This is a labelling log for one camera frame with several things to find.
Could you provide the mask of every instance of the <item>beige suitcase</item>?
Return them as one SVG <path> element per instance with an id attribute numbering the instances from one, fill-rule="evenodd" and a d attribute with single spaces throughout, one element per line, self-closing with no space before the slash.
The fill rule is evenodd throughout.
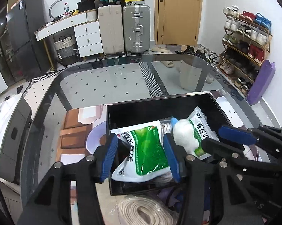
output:
<path id="1" fill-rule="evenodd" d="M 111 55 L 124 52 L 121 5 L 98 8 L 98 20 L 103 53 Z"/>

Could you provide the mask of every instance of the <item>blue gripper pad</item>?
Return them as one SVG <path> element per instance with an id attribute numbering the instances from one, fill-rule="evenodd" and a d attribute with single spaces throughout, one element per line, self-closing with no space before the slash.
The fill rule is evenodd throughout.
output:
<path id="1" fill-rule="evenodd" d="M 181 181 L 181 176 L 179 173 L 179 162 L 176 159 L 176 156 L 174 154 L 173 148 L 174 145 L 176 146 L 174 139 L 171 137 L 168 137 L 168 134 L 165 134 L 163 137 L 163 148 L 165 151 L 165 155 L 168 161 L 168 165 L 170 167 L 172 177 L 175 180 L 176 183 L 179 183 Z"/>
<path id="2" fill-rule="evenodd" d="M 256 144 L 257 142 L 257 139 L 250 132 L 229 126 L 222 126 L 218 130 L 218 134 L 221 138 L 241 145 L 250 146 Z"/>
<path id="3" fill-rule="evenodd" d="M 117 152 L 118 148 L 118 138 L 115 134 L 110 134 L 108 141 L 105 145 L 108 145 L 106 154 L 102 161 L 101 166 L 101 175 L 100 175 L 100 181 L 103 182 L 106 178 L 108 178 L 111 167 Z"/>

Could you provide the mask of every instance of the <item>water bottle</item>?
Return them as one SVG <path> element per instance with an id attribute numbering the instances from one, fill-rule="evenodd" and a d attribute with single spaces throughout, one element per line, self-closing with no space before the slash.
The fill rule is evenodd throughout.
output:
<path id="1" fill-rule="evenodd" d="M 70 12 L 69 12 L 69 5 L 67 4 L 67 2 L 65 3 L 65 17 L 71 16 Z"/>

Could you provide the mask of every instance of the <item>silver suitcase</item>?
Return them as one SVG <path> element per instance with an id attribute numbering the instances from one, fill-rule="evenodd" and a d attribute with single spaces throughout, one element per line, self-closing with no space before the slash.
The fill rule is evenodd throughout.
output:
<path id="1" fill-rule="evenodd" d="M 124 43 L 127 55 L 148 54 L 150 42 L 150 7 L 129 5 L 123 8 Z"/>
<path id="2" fill-rule="evenodd" d="M 104 6 L 97 11 L 103 53 L 124 52 L 121 5 Z"/>

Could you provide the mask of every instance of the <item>green shoe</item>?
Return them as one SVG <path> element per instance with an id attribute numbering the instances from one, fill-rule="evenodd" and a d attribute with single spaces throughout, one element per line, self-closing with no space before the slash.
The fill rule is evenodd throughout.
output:
<path id="1" fill-rule="evenodd" d="M 230 40 L 231 36 L 230 35 L 225 35 L 222 39 L 222 41 L 228 42 Z"/>
<path id="2" fill-rule="evenodd" d="M 235 46 L 238 44 L 238 40 L 236 39 L 235 36 L 231 36 L 230 39 L 228 40 L 228 43 L 232 46 Z"/>

